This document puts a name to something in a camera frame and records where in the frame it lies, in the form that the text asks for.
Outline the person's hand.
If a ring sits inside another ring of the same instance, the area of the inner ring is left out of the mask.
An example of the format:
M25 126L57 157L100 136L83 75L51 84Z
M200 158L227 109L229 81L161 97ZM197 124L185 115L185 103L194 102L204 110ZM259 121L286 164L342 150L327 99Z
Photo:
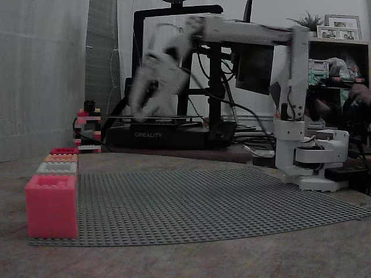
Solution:
M350 108L370 113L370 89L362 84L354 84L349 92Z

